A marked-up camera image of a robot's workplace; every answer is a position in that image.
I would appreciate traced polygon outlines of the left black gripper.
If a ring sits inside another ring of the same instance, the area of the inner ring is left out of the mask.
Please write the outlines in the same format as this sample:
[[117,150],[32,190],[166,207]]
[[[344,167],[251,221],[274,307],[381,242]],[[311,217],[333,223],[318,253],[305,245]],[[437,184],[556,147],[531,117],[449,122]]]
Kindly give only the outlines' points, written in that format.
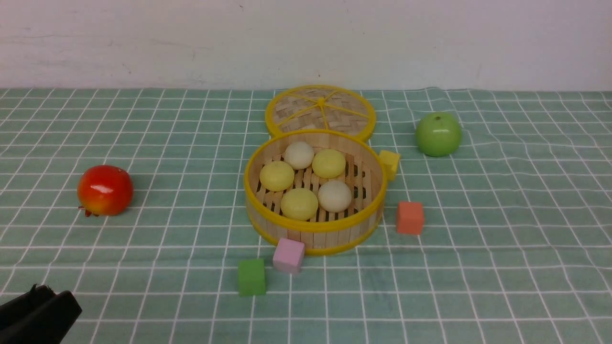
[[24,294],[0,307],[2,344],[59,344],[82,308],[70,291],[55,293],[34,284]]

